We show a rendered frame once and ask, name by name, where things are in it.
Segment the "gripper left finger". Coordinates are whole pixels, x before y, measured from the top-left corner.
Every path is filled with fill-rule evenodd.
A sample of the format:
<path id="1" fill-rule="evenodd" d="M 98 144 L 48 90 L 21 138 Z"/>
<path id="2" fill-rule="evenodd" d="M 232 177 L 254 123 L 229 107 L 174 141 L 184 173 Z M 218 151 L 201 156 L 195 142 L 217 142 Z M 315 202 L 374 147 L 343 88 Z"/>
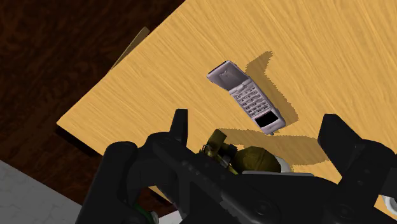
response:
<path id="1" fill-rule="evenodd" d="M 193 182 L 195 171 L 180 159 L 193 154 L 186 147 L 187 127 L 187 109 L 177 109 L 170 130 L 151 134 L 142 147 L 110 144 L 75 224 L 157 224 L 137 203 L 141 190 L 152 185 L 177 208 L 180 224 L 223 224 L 223 208 Z"/>

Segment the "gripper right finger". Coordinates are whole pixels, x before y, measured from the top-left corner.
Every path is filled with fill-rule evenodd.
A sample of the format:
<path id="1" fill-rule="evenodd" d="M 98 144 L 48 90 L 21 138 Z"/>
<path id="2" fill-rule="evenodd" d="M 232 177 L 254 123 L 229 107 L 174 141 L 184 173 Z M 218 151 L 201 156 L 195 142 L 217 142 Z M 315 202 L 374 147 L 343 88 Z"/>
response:
<path id="1" fill-rule="evenodd" d="M 360 138 L 336 114 L 325 114 L 317 141 L 342 179 L 326 199 L 321 224 L 397 224 L 375 208 L 397 154 L 382 143 Z"/>

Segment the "olive green round object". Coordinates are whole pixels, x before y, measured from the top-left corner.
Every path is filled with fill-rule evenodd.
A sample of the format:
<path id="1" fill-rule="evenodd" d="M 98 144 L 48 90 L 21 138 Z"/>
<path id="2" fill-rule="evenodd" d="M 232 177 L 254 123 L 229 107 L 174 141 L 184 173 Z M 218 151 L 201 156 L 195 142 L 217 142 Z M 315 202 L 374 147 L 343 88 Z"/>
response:
<path id="1" fill-rule="evenodd" d="M 281 157 L 257 146 L 238 150 L 235 145 L 225 142 L 226 137 L 226 134 L 216 129 L 199 153 L 208 156 L 233 174 L 291 172 L 290 166 Z"/>

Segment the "light wooden table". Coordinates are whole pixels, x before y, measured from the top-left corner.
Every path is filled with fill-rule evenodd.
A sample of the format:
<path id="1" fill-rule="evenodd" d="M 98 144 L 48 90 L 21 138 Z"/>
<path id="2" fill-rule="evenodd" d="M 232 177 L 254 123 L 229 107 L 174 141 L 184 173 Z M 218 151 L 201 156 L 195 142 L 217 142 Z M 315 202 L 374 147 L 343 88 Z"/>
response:
<path id="1" fill-rule="evenodd" d="M 263 134 L 207 79 L 226 60 L 260 86 L 286 121 Z M 98 153 L 142 145 L 188 110 L 188 147 L 215 129 L 259 146 L 296 172 L 337 182 L 317 144 L 326 113 L 397 152 L 397 0 L 185 0 L 58 121 Z"/>

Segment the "silver flip phone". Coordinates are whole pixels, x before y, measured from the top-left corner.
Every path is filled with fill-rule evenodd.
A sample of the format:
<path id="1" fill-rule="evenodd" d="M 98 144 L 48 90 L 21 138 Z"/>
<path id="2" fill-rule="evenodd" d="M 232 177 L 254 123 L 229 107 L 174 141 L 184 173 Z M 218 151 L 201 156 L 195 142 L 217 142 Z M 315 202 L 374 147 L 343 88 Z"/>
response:
<path id="1" fill-rule="evenodd" d="M 265 134 L 286 126 L 280 111 L 264 94 L 255 81 L 230 60 L 207 74 L 210 82 L 225 89 L 236 103 Z"/>

